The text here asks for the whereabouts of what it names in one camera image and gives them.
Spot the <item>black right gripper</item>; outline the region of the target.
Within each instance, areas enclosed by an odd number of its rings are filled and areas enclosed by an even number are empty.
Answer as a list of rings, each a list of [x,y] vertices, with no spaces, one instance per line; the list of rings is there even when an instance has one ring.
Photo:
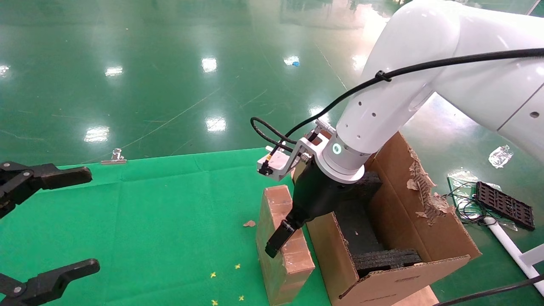
[[[364,181],[365,178],[361,178],[355,183],[340,183],[324,174],[316,163],[306,164],[294,182],[291,219],[280,222],[266,243],[266,254],[274,259],[305,223],[333,212]]]

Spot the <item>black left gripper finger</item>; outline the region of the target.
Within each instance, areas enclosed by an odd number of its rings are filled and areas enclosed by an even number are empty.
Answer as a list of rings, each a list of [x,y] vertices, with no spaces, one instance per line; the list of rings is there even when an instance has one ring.
[[[62,266],[28,279],[18,281],[7,275],[0,275],[0,292],[4,295],[2,306],[40,306],[58,300],[70,282],[97,273],[100,263],[87,259]]]
[[[0,217],[6,217],[39,190],[76,186],[92,180],[87,167],[59,169],[54,164],[29,166],[11,161],[1,162]]]

